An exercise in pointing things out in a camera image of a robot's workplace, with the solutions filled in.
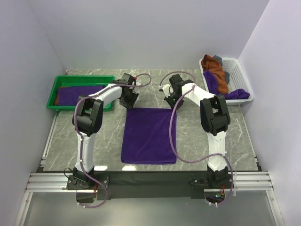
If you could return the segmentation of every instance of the folded purple towel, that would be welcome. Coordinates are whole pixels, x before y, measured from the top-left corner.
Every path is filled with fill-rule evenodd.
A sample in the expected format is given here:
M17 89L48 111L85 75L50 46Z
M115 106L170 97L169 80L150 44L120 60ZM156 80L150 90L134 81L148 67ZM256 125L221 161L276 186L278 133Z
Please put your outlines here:
M127 109L121 161L130 164L174 164L176 156L169 143L171 109ZM176 115L172 126L175 145Z
M59 106L75 106L81 95L90 95L104 88L104 85L98 86L71 86L62 87L57 90L59 95Z
M219 92L217 92L218 83L214 74L212 74L210 71L204 71L203 75L206 79L209 93L215 95L220 94ZM225 94L224 96L226 100L236 100L236 99L248 99L250 94L246 92L244 89L237 89L233 92Z

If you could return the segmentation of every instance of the orange brown towel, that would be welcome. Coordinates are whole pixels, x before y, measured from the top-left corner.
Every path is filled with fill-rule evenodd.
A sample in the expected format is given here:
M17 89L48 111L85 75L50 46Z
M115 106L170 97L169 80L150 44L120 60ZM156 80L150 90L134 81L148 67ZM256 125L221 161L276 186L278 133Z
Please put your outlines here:
M204 71L209 70L212 74L215 75L218 83L217 91L221 94L227 94L229 89L225 80L225 72L222 69L221 64L209 55L205 55L201 61Z

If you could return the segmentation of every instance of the white wall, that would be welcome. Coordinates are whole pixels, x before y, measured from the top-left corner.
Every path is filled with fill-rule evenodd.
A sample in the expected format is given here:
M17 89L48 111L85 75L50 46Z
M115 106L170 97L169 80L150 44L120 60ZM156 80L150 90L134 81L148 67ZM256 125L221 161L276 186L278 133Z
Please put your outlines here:
M13 225L54 113L46 102L64 72L26 0L0 1L0 224Z
M254 91L243 107L287 225L301 225L301 1L270 0L239 60Z
M28 0L63 66L199 68L238 58L268 0Z

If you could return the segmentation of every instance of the table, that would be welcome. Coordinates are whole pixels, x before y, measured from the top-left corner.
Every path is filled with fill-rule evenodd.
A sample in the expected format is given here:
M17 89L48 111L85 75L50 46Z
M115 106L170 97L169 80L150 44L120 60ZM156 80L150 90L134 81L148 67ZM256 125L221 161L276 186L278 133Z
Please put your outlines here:
M158 91L158 85L164 75L172 71L160 69L97 69L73 70L72 75L114 75L121 78L123 73L133 76L140 73L150 73L152 83L139 88L139 97L135 107L170 108L164 101L163 92ZM197 78L197 85L205 88L200 70L185 70ZM138 81L145 84L147 76L139 77ZM257 171L257 160L252 143L246 128L245 120L240 106L229 106L231 124L226 136L226 156L235 171ZM47 149L47 159L44 171L63 171L65 167L73 168L77 158L77 137L71 123L73 112L60 112L55 121L53 133ZM177 160L171 165L132 165L124 164L120 160L123 131L126 118L126 109L115 101L110 112L103 113L103 124L96 135L94 148L95 170L206 170L207 160L195 164L188 164ZM176 147L181 157L187 160L196 160L208 155L207 134L200 124L199 107L192 101L185 99L183 106L177 111Z

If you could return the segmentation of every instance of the gray floor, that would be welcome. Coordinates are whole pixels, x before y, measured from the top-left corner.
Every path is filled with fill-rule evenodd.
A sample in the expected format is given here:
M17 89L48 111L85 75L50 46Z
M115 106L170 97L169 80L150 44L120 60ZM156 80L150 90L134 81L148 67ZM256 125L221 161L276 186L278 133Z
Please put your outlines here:
M25 226L275 226L265 191L237 192L218 208L190 198L115 199L97 209L75 194L34 193Z
M150 73L153 77L151 85L140 88L139 99L135 107L170 108L164 101L164 94L158 92L161 78L174 70L76 70L75 75L114 75L116 79L123 73L138 75ZM187 70L197 77L197 84L205 88L200 70ZM190 78L181 74L183 79ZM137 80L146 83L148 77L139 77ZM226 136L226 156L229 158L234 170L258 170L254 153L247 133L243 114L240 106L230 106L229 113L231 124ZM71 123L73 113L61 112L57 117L54 134L48 150L45 171L62 171L65 167L73 168L77 157L77 138L74 126ZM120 160L121 146L123 141L123 129L125 124L126 110L114 102L112 111L103 114L103 124L96 135L94 163L96 170L206 170L207 161L187 164L177 161L173 165L129 165ZM187 160L196 160L207 156L207 134L200 124L199 107L186 99L184 105L177 111L177 137L176 147L180 156Z

